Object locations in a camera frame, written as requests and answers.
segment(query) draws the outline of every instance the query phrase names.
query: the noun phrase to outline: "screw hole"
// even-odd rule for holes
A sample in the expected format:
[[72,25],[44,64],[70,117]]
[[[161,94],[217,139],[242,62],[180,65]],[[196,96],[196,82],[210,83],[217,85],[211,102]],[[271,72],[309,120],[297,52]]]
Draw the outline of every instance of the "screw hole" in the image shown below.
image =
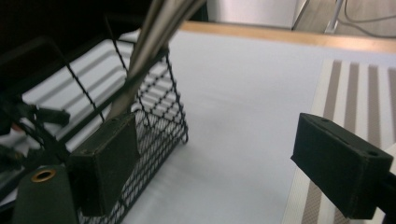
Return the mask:
[[370,156],[378,156],[378,153],[373,152],[373,151],[369,151],[369,155],[370,155]]

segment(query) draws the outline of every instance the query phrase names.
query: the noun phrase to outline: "white table surface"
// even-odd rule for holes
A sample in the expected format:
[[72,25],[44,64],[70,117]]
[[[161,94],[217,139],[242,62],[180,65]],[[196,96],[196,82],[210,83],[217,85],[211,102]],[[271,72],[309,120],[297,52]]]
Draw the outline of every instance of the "white table surface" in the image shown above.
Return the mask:
[[281,223],[298,116],[325,59],[390,66],[396,55],[179,32],[171,61],[190,142],[122,223]]

